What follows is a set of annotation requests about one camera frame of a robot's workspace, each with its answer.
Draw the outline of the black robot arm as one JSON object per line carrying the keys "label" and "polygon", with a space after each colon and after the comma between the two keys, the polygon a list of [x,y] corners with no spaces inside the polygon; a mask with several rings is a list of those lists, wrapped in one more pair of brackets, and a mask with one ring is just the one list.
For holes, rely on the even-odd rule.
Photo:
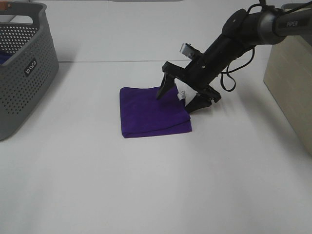
{"label": "black robot arm", "polygon": [[254,51],[257,45],[275,45],[287,36],[312,33],[311,9],[301,6],[285,12],[273,6],[261,7],[261,11],[256,13],[240,9],[231,15],[219,37],[204,53],[190,44],[183,44],[180,51],[191,62],[185,68],[170,62],[162,66],[164,77],[156,98],[161,99],[177,78],[197,92],[186,106],[188,113],[209,107],[212,102],[221,99],[220,93],[209,84],[218,75],[230,75],[227,67],[232,61],[248,51]]}

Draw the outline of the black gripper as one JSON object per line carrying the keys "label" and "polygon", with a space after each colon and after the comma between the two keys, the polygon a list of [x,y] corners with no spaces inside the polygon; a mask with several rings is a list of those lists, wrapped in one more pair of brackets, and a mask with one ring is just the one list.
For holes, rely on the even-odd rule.
{"label": "black gripper", "polygon": [[156,98],[161,99],[175,85],[178,79],[193,90],[195,97],[186,105],[185,110],[190,114],[196,110],[210,107],[212,99],[219,100],[219,94],[211,90],[209,83],[216,78],[227,65],[243,54],[245,42],[240,35],[221,34],[212,45],[185,67],[181,68],[168,61],[163,65],[162,83]]}

